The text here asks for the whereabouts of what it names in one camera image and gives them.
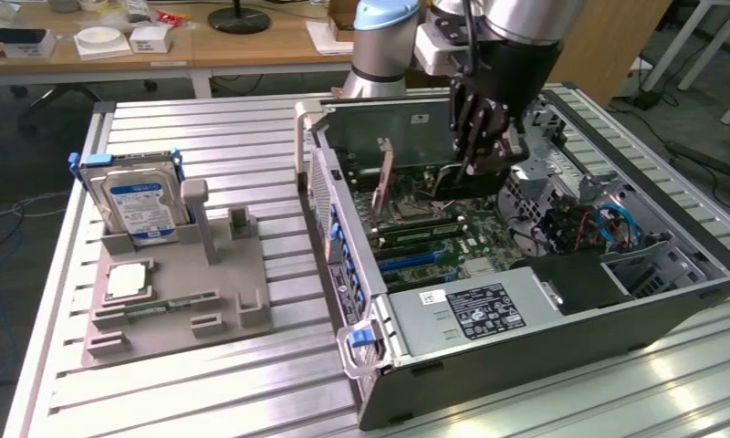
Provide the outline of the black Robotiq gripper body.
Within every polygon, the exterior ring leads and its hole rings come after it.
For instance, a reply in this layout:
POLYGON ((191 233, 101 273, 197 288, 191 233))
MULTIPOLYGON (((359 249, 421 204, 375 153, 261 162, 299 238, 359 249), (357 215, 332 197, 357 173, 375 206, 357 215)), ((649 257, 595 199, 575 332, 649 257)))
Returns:
POLYGON ((539 96, 561 54, 561 43, 529 45, 508 39, 477 43, 464 61, 463 88, 475 97, 504 104, 509 113, 524 113, 539 96))

